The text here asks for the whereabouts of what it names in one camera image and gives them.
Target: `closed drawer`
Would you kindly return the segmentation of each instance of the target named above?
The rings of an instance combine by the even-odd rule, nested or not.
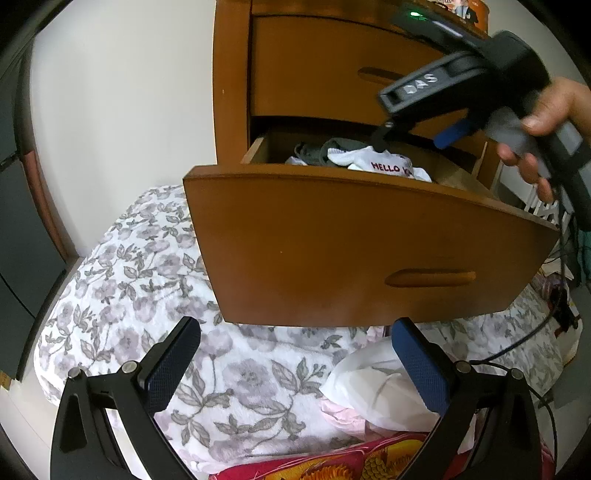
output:
[[[328,18],[254,17],[251,115],[380,125],[386,115],[378,92],[441,56],[421,42],[368,25]],[[413,133],[433,138],[464,114],[429,119]],[[480,157],[484,142],[480,134],[455,146]]]
[[[557,239],[437,153],[391,150],[436,183],[281,164],[301,140],[270,132],[241,165],[195,167],[185,191],[228,322],[387,325],[506,308]]]

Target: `bed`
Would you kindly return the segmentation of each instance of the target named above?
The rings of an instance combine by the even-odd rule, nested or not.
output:
[[[483,358],[520,338],[547,312],[527,286],[504,312],[420,327],[456,358]],[[319,386],[334,365],[381,338],[384,328],[226,322],[182,186],[143,193],[66,285],[35,346],[35,371],[47,399],[59,404],[72,367],[99,375],[141,359],[184,315],[200,322],[202,342],[168,408],[155,420],[192,471],[217,473],[357,442],[322,419]],[[523,370],[541,393],[562,371],[549,328],[500,362]],[[112,424],[121,427],[116,417]]]

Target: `wardrobe door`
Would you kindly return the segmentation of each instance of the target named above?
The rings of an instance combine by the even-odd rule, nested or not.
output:
[[[14,99],[17,94],[18,72],[21,62],[0,79],[0,163],[17,150],[14,138]]]
[[[65,263],[33,202],[19,160],[0,167],[0,274],[37,316]]]
[[[11,378],[17,378],[19,363],[34,322],[35,319],[0,278],[0,370]]]

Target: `blue gripper pad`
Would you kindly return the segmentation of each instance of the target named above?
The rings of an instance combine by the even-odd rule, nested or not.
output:
[[[138,385],[144,390],[144,408],[149,415],[168,406],[200,342],[199,322],[185,316],[162,342],[146,353]]]
[[[409,318],[392,325],[392,347],[417,388],[425,406],[443,417],[449,406],[450,385],[438,367],[437,358],[430,353],[429,343]]]

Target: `finger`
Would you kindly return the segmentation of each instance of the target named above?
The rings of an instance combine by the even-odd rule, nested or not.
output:
[[[538,198],[546,203],[552,203],[554,201],[552,187],[550,187],[550,183],[545,178],[540,178],[538,181]]]
[[[537,183],[538,178],[538,160],[531,154],[526,153],[517,164],[519,173],[527,183]]]
[[[513,165],[517,165],[517,157],[515,156],[515,154],[511,151],[511,148],[509,147],[509,145],[505,145],[504,143],[499,143],[496,146],[496,153],[497,155],[499,155],[499,157],[501,158],[501,160],[503,161],[503,163],[505,165],[508,165],[510,167],[512,167]]]
[[[542,91],[522,124],[531,135],[548,135],[567,118],[585,137],[591,134],[591,92],[585,85],[558,78]]]

